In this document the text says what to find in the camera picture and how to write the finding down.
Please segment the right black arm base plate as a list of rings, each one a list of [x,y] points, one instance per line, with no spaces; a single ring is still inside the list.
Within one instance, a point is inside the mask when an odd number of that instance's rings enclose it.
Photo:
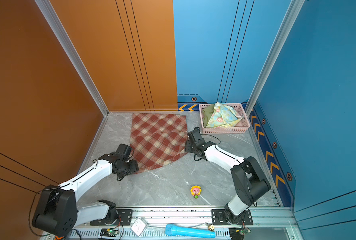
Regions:
[[[245,225],[252,226],[254,224],[250,210],[245,210],[239,215],[234,215],[230,210],[212,209],[212,222],[215,226],[221,225]]]

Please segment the pink perforated plastic basket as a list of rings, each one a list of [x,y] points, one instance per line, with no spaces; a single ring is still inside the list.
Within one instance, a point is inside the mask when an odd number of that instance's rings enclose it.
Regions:
[[[229,128],[205,128],[204,123],[203,123],[203,114],[202,114],[202,109],[207,107],[208,105],[211,104],[200,104],[199,109],[200,109],[200,117],[201,117],[201,125],[203,129],[204,134],[243,134],[245,133],[251,126],[250,121],[248,116],[245,113],[245,110],[242,106],[242,104],[239,103],[233,103],[233,104],[223,104],[226,106],[230,106],[234,108],[236,112],[242,116],[242,120],[235,126],[235,127],[229,127]]]

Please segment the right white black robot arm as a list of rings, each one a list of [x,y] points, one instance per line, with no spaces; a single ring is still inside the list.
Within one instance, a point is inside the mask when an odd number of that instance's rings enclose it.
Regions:
[[[187,133],[185,152],[193,153],[194,160],[205,160],[228,171],[233,179],[236,195],[225,205],[224,218],[220,224],[242,225],[248,216],[249,207],[271,190],[258,161],[253,157],[238,157],[221,149],[216,143],[207,142],[199,128]]]

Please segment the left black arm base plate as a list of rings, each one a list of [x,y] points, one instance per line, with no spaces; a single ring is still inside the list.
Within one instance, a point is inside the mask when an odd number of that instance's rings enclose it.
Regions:
[[[102,219],[90,222],[91,226],[130,226],[133,216],[132,209],[119,209],[116,210],[115,218],[112,220]]]

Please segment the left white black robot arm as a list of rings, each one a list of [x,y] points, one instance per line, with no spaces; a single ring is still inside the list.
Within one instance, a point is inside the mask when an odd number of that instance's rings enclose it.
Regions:
[[[91,221],[104,225],[117,224],[120,214],[116,204],[107,200],[78,207],[79,199],[99,181],[111,174],[121,181],[139,171],[136,160],[117,155],[103,155],[87,170],[58,186],[49,185],[39,191],[35,211],[29,211],[29,229],[37,228],[50,235],[66,237],[74,227]]]

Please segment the red plaid skirt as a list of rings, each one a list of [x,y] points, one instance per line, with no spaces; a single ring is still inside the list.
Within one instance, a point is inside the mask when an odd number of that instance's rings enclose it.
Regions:
[[[130,145],[139,172],[167,166],[186,155],[187,130],[183,115],[133,114]]]

